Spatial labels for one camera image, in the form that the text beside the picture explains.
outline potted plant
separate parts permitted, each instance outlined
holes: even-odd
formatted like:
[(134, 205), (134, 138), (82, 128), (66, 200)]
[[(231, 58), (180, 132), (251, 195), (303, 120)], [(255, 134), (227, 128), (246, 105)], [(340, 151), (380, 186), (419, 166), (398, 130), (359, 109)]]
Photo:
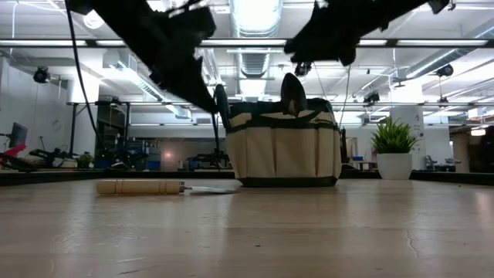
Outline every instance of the potted plant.
[(373, 132), (372, 146), (377, 151), (377, 169), (383, 179), (405, 180), (410, 178), (412, 156), (410, 151), (418, 139), (410, 135), (408, 124), (398, 124), (389, 117), (378, 124)]
[(90, 167), (90, 164), (93, 163), (93, 156), (89, 152), (84, 152), (84, 154), (80, 155), (76, 161), (77, 161), (77, 167), (79, 169), (88, 169)]

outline canvas tool bag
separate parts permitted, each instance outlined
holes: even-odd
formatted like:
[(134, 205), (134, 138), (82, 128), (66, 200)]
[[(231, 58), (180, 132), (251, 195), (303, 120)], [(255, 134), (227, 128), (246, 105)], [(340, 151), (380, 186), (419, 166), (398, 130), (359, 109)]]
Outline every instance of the canvas tool bag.
[(340, 133), (326, 100), (308, 100), (298, 117), (281, 103), (233, 103), (228, 121), (228, 156), (246, 187), (334, 186), (340, 176)]

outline wooden handle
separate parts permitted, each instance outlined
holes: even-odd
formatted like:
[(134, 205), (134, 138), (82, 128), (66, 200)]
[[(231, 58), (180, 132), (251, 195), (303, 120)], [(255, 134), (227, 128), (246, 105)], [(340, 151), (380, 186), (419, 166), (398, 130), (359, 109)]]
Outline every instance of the wooden handle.
[(100, 195), (177, 195), (183, 192), (182, 181), (102, 180), (96, 191)]

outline white planter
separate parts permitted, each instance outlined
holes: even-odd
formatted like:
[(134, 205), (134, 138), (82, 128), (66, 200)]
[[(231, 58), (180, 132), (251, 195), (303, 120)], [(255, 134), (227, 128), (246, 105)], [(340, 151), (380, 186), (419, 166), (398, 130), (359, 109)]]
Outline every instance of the white planter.
[(383, 179), (408, 180), (411, 174), (411, 154), (378, 154), (377, 168)]

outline computer monitor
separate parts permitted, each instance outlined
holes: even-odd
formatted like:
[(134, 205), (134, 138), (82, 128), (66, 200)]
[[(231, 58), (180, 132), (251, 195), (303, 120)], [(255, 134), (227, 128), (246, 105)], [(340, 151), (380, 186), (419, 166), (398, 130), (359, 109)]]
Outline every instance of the computer monitor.
[(8, 143), (8, 147), (17, 147), (20, 144), (25, 143), (27, 137), (28, 129), (20, 124), (14, 123), (12, 132), (10, 133), (10, 143)]

